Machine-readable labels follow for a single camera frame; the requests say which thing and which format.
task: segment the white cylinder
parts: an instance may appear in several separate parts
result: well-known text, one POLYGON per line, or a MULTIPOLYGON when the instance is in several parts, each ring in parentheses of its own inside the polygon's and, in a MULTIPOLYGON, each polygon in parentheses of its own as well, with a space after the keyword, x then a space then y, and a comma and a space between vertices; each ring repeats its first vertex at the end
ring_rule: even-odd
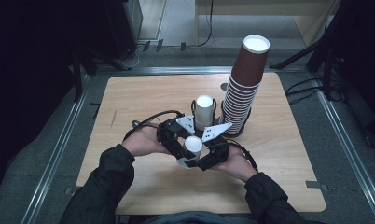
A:
POLYGON ((187 139, 185 139, 184 148, 191 151, 195 155, 195 157, 190 160, 181 158, 177 161, 180 166, 189 169, 189 167, 185 164, 185 161, 196 161, 200 158, 202 150, 202 140, 196 136, 189 136, 187 139))
POLYGON ((212 126, 214 115, 214 98, 210 95, 201 95, 196 100, 194 112, 195 127, 204 131, 205 127, 212 126))

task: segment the person's right hand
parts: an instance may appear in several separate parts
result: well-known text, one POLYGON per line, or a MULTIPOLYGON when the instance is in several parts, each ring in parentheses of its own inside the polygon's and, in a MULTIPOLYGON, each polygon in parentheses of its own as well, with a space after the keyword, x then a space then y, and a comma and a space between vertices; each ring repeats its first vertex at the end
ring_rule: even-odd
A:
POLYGON ((257 171, 245 158, 241 150, 235 146, 230 146, 229 156, 225 162, 219 163, 211 169, 223 171, 234 178, 242 180, 244 183, 257 174, 257 171))

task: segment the brown paper cup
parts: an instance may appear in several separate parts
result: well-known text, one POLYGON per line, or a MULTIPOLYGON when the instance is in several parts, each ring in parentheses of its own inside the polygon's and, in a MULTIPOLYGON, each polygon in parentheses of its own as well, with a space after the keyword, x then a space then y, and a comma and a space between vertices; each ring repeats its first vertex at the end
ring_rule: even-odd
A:
POLYGON ((263 78, 269 48, 269 40, 260 35, 250 35, 243 40, 231 70, 219 120, 219 123, 233 123, 224 132, 228 137, 236 137, 243 132, 243 126, 249 118, 251 105, 263 78))

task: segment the black cable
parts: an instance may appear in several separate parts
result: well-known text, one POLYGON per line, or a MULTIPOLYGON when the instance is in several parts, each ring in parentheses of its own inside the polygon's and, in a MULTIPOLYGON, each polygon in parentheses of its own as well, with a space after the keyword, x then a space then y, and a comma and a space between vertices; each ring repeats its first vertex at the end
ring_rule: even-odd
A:
POLYGON ((291 91, 286 96, 293 95, 293 94, 296 94, 296 93, 305 92, 305 91, 312 91, 312 90, 319 90, 319 91, 321 91, 322 87, 309 87, 309 88, 298 90, 298 91, 291 91))
MULTIPOLYGON (((205 42, 203 42, 202 44, 199 44, 199 45, 186 45, 187 48, 191 48, 191 47, 202 47, 204 45, 207 44, 207 42, 211 39, 212 37, 212 33, 213 33, 213 24, 212 24, 212 18, 213 18, 213 14, 214 14, 214 0, 211 0, 211 9, 210 9, 210 21, 208 23, 208 25, 210 26, 210 34, 208 35, 207 39, 205 40, 205 42)), ((176 45, 169 45, 169 46, 162 46, 162 48, 181 48, 180 45, 176 46, 176 45)))
POLYGON ((317 93, 317 92, 319 92, 319 90, 313 91, 312 93, 310 93, 310 94, 308 94, 308 95, 306 95, 306 96, 303 96, 303 97, 298 98, 298 99, 296 99, 296 100, 294 100, 294 101, 291 101, 291 102, 289 102, 289 104, 290 104, 290 105, 296 104, 296 103, 298 103, 298 102, 300 102, 300 101, 302 101, 302 100, 304 100, 304 99, 309 98, 310 96, 314 95, 314 94, 317 93))
POLYGON ((309 82, 309 81, 320 80, 320 79, 321 79, 321 78, 319 78, 319 77, 315 77, 315 78, 309 78, 309 79, 306 79, 306 80, 304 80, 304 81, 300 81, 300 82, 296 83, 295 85, 292 85, 291 87, 289 87, 289 89, 287 89, 287 90, 285 91, 285 95, 289 95, 289 92, 290 92, 293 88, 297 87, 298 85, 301 85, 301 84, 306 83, 306 82, 309 82))
POLYGON ((134 129, 137 129, 139 127, 142 127, 144 124, 146 124, 147 122, 151 121, 152 119, 155 119, 161 115, 165 115, 165 114, 176 114, 178 117, 183 117, 184 115, 177 111, 177 110, 166 110, 166 111, 163 111, 163 112, 160 112, 158 114, 155 114, 147 119, 144 119, 143 121, 141 121, 137 126, 135 126, 134 129))
POLYGON ((210 40, 211 36, 212 36, 212 16, 213 16, 213 11, 214 11, 214 0, 211 0, 211 11, 210 11, 210 34, 208 35, 208 38, 207 40, 205 40, 204 43, 200 44, 200 45, 196 45, 195 47, 202 47, 204 46, 208 40, 210 40))

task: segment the wooden tabletop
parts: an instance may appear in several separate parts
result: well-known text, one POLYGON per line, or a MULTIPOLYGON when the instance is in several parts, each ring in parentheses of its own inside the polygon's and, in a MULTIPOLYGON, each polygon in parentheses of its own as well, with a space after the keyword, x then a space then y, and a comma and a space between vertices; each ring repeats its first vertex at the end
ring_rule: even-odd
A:
MULTIPOLYGON (((98 166, 101 153, 120 143, 135 119, 143 120, 165 110, 190 115, 192 100, 202 94, 218 101, 216 116, 219 117, 220 102, 225 98, 220 86, 228 80, 228 74, 110 78, 76 185, 84 185, 98 166)), ((174 117, 162 116, 160 120, 174 117)), ((316 177, 277 74, 264 74, 243 134, 234 140, 250 150, 259 171, 283 188, 296 210, 325 209, 321 190, 306 187, 306 181, 316 181, 316 177)), ((211 170, 203 172, 199 168, 184 169, 174 157, 164 154, 138 157, 133 166, 135 179, 118 205, 117 214, 192 210, 249 213, 243 182, 228 175, 211 170)))

